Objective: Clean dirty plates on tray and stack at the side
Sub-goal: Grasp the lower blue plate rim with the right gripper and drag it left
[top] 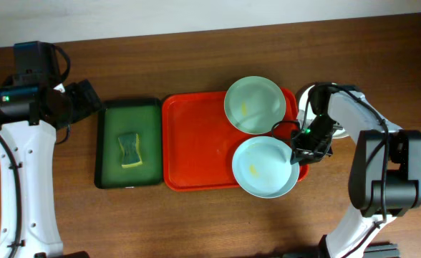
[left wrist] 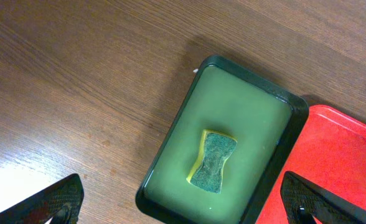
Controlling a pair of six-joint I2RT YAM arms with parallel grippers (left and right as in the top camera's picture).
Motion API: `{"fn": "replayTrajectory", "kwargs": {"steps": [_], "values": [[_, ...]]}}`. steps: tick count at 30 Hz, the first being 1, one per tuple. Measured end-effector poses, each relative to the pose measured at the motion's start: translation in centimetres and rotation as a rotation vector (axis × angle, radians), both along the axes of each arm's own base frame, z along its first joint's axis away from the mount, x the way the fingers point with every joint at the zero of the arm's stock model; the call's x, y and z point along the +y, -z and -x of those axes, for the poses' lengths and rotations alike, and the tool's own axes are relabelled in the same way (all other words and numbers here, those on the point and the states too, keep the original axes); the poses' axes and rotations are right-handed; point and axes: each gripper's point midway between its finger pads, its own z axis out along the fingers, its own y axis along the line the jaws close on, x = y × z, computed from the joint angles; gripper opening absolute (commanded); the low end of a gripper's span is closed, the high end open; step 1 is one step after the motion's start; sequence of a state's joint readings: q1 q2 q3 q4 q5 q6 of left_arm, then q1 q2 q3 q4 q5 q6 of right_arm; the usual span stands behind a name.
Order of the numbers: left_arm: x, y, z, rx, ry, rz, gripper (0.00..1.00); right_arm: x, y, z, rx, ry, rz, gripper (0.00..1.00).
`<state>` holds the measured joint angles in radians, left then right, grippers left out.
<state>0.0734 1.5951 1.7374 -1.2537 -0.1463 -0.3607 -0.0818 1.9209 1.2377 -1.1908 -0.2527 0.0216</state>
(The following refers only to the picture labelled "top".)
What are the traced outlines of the green and yellow sponge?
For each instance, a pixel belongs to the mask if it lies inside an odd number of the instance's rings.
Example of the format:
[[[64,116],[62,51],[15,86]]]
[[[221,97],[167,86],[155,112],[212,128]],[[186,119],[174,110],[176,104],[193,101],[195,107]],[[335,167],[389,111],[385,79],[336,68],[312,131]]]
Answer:
[[[137,133],[127,133],[118,137],[122,151],[123,168],[133,168],[143,164],[140,155],[140,137]]]

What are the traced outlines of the light blue plate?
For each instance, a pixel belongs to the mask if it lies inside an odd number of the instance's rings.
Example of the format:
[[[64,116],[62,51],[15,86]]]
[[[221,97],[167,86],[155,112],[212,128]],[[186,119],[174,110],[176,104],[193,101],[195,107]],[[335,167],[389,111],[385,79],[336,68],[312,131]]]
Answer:
[[[238,185],[249,194],[274,199],[290,192],[299,179],[300,167],[292,163],[292,149],[283,141],[257,136],[244,141],[232,158]]]

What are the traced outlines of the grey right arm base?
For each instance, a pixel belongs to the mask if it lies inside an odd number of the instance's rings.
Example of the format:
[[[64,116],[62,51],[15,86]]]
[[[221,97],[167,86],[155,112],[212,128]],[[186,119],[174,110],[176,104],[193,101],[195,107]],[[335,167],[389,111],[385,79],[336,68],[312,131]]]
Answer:
[[[368,246],[363,258],[400,258],[400,251],[397,244]]]

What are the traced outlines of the white plate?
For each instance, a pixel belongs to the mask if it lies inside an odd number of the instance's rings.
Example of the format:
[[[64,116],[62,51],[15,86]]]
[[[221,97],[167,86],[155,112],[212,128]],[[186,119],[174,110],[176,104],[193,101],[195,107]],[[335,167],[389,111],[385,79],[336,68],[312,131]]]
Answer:
[[[310,86],[305,86],[301,88],[295,95],[297,106],[298,106],[298,113],[296,119],[300,122],[300,125],[303,125],[303,121],[305,120],[305,127],[309,127],[310,124],[315,119],[316,115],[312,111],[310,105],[306,105],[306,101],[308,100],[309,91],[316,85],[316,82]],[[332,138],[333,139],[340,139],[348,137],[349,134],[343,128],[338,128],[334,131]]]

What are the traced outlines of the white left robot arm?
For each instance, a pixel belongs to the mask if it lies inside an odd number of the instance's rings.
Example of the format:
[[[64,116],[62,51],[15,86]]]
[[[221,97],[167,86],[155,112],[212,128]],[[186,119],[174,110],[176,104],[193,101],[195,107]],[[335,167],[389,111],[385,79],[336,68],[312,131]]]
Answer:
[[[64,257],[54,210],[57,131],[97,112],[87,80],[0,88],[0,257]]]

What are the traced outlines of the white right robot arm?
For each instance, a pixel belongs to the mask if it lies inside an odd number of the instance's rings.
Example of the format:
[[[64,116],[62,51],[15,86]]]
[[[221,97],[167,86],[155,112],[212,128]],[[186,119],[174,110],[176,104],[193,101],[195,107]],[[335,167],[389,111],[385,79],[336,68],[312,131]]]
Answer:
[[[337,130],[356,144],[348,181],[351,203],[315,255],[363,257],[386,225],[421,205],[421,132],[388,121],[358,87],[333,82],[317,82],[301,93],[298,119],[291,163],[302,166],[330,156]]]

